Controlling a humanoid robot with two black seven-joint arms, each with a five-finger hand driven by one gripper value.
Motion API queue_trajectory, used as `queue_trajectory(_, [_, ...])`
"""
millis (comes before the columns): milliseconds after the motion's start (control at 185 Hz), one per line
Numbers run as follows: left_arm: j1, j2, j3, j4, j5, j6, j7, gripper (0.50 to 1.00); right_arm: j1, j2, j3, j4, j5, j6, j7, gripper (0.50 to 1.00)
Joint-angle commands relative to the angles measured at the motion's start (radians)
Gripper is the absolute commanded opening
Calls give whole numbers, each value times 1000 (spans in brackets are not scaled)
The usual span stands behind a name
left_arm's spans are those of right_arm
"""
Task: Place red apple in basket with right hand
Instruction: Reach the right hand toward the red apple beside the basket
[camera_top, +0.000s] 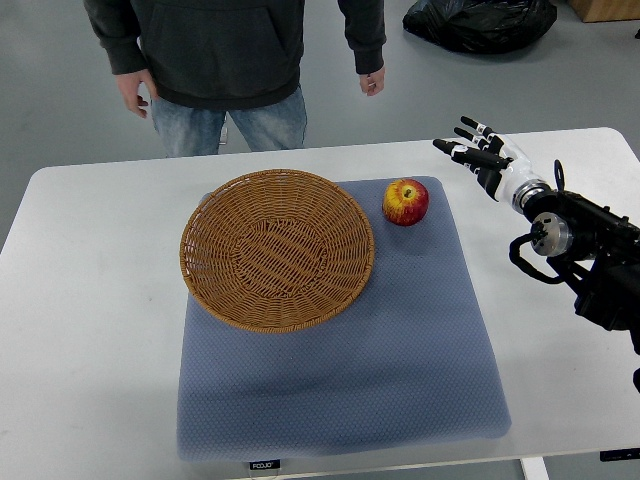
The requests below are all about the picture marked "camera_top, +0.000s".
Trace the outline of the person's right hand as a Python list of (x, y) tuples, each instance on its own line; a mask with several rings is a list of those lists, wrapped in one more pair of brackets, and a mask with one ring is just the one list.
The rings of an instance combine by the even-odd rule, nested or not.
[(149, 70), (118, 74), (114, 79), (126, 109), (146, 119), (151, 102), (158, 98), (156, 84)]

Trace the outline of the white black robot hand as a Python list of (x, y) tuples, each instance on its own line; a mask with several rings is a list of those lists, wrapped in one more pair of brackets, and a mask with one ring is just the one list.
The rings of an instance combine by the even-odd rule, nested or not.
[(454, 128), (461, 141), (435, 139), (433, 146), (471, 171), (491, 199), (507, 202), (522, 213), (530, 198), (550, 190), (533, 171), (528, 156), (509, 138), (469, 117), (462, 116), (460, 121), (471, 128)]

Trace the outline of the person's left hand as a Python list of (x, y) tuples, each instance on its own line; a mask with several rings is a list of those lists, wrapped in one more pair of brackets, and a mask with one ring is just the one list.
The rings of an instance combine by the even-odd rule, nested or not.
[(380, 69), (372, 73), (361, 74), (359, 76), (361, 91), (369, 97), (379, 94), (384, 90), (385, 75), (385, 67), (381, 67)]

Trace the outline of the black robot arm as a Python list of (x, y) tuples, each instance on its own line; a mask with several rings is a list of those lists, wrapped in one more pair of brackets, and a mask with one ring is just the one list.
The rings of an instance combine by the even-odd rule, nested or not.
[(607, 331), (627, 331), (639, 350), (639, 228), (608, 206), (565, 189), (554, 162), (556, 187), (544, 184), (520, 206), (531, 227), (513, 240), (509, 259), (546, 284), (576, 294), (575, 313)]

